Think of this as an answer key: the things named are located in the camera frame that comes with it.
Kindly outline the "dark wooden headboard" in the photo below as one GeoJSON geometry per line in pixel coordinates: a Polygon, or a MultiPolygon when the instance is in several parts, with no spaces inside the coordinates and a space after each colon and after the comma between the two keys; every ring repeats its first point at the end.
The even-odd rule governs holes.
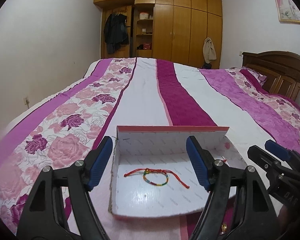
{"type": "Polygon", "coordinates": [[[288,51],[243,53],[243,67],[267,77],[262,88],[292,99],[300,106],[300,55],[288,51]]]}

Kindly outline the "red cardboard shoe box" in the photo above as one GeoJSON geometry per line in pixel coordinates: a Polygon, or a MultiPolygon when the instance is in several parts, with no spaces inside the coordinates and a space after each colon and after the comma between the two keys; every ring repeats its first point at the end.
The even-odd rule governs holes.
{"type": "Polygon", "coordinates": [[[118,126],[109,211],[118,217],[165,218],[201,211],[208,192],[186,150],[194,136],[214,159],[244,169],[246,162],[218,126],[118,126]]]}

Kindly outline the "purple floral bed quilt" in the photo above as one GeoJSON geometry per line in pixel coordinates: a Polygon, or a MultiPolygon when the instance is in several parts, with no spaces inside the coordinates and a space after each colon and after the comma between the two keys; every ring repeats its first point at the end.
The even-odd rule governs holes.
{"type": "Polygon", "coordinates": [[[268,139],[300,152],[300,107],[271,94],[248,69],[197,69],[130,58],[92,63],[79,81],[15,118],[0,141],[0,218],[16,233],[25,201],[46,165],[84,158],[118,126],[225,126],[223,159],[268,139]]]}

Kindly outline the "beige hanging cloth bag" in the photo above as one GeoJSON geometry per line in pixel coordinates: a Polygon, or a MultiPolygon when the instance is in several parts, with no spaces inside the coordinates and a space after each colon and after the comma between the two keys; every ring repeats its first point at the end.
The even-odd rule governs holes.
{"type": "Polygon", "coordinates": [[[217,59],[216,51],[211,38],[207,37],[203,44],[203,57],[205,63],[211,63],[217,59]]]}

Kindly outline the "wooden wardrobe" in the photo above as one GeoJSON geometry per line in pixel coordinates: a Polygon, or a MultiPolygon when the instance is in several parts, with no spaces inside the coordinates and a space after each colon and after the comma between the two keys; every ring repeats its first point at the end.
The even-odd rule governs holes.
{"type": "Polygon", "coordinates": [[[211,38],[218,69],[222,51],[222,0],[94,0],[101,8],[101,57],[152,57],[197,68],[204,66],[203,44],[211,38]],[[148,12],[148,20],[139,20],[140,12],[148,12]],[[127,16],[129,44],[114,54],[107,53],[104,26],[110,14],[127,16]],[[151,50],[143,50],[151,43],[151,50]]]}

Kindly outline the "red box on shelf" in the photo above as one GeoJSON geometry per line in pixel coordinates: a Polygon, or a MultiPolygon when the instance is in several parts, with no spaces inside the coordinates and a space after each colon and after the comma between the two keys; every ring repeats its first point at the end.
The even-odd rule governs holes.
{"type": "Polygon", "coordinates": [[[143,44],[143,50],[151,50],[152,44],[151,43],[144,43],[143,44]]]}

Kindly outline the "white pot on shelf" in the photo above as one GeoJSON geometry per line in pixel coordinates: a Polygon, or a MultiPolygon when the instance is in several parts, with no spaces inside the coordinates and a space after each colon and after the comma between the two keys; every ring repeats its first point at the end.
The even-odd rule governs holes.
{"type": "Polygon", "coordinates": [[[148,20],[149,19],[149,13],[148,12],[140,12],[139,13],[139,20],[148,20]]]}

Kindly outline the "black hanging jacket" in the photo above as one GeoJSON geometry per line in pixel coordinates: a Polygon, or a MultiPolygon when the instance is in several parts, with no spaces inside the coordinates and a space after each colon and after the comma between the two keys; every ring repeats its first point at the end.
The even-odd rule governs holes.
{"type": "Polygon", "coordinates": [[[108,54],[114,54],[122,46],[129,44],[126,22],[126,15],[114,13],[108,16],[103,31],[108,54]]]}

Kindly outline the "framed wall portrait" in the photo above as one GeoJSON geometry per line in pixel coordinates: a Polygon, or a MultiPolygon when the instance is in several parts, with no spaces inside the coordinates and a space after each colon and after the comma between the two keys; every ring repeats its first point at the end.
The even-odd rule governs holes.
{"type": "Polygon", "coordinates": [[[300,10],[292,0],[275,0],[279,22],[300,24],[300,10]]]}

